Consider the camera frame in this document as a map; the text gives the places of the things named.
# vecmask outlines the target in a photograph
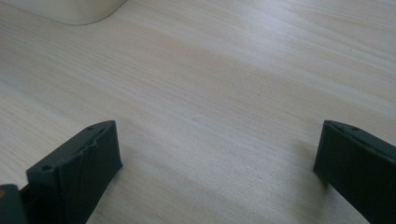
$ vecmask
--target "small hole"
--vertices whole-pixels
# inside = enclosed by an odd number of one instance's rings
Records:
[[[42,171],[48,171],[48,170],[52,170],[52,169],[53,169],[53,167],[51,165],[45,165],[45,166],[41,167]]]

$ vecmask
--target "wood grain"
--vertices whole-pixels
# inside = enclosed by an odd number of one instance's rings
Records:
[[[367,223],[312,167],[325,119],[396,145],[396,3],[0,4],[0,183],[107,119],[124,167],[89,223]]]

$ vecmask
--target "table surface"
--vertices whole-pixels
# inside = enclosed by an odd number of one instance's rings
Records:
[[[396,145],[396,2],[0,4],[0,183],[109,119],[124,167],[89,223],[367,223],[312,168],[325,119]]]

